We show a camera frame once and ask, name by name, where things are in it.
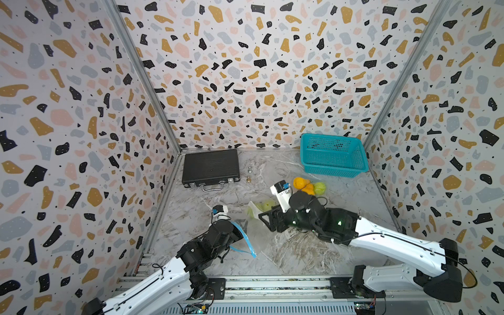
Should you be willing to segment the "green apple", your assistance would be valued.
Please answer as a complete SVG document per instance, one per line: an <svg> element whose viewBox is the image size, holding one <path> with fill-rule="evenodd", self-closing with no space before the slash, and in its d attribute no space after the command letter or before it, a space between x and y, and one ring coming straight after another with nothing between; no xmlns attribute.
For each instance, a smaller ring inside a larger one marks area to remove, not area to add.
<svg viewBox="0 0 504 315"><path fill-rule="evenodd" d="M272 199L270 200L267 200L265 202L262 203L262 209L263 211L270 211L273 207L276 206L276 202Z"/></svg>

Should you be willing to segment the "clear blue zip-top bag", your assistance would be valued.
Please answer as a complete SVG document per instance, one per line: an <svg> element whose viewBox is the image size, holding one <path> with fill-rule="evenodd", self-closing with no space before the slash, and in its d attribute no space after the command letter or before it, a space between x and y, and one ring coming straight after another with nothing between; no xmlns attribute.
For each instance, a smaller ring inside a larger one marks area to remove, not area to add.
<svg viewBox="0 0 504 315"><path fill-rule="evenodd" d="M249 202L247 207L244 207L244 211L242 213L236 215L233 214L233 221L241 226L247 236L247 239L244 238L233 245L232 251L252 255L255 258L264 257L265 259L272 261L276 251L278 250L276 240L278 234L276 232L271 232L269 227L262 222L262 220L259 220L259 218L250 219L247 214L248 207L256 208L258 214L264 212L262 210L263 202ZM273 209L279 207L278 202L275 202L276 206L273 207Z"/></svg>

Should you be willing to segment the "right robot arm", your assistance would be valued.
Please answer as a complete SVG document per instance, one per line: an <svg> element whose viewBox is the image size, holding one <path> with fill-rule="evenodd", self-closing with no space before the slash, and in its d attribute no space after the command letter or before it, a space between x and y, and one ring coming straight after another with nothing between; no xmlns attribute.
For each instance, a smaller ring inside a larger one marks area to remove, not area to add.
<svg viewBox="0 0 504 315"><path fill-rule="evenodd" d="M382 291L423 291L431 298L459 303L462 268L458 245L444 238L427 241L382 227L351 211L327 208L303 191L276 195L279 205L258 215L272 232L289 228L314 233L321 241L368 249L399 263L391 266L358 265L350 286L362 297Z"/></svg>

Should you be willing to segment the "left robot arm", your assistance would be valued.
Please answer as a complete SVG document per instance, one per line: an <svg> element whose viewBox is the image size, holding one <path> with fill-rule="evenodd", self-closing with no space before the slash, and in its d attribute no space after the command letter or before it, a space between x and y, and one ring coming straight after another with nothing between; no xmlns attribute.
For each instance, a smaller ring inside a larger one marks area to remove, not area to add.
<svg viewBox="0 0 504 315"><path fill-rule="evenodd" d="M210 224L207 231L186 242L168 263L131 289L106 301L94 298L83 314L156 314L163 308L206 295L204 271L215 259L222 261L234 243L249 238L243 228L226 218Z"/></svg>

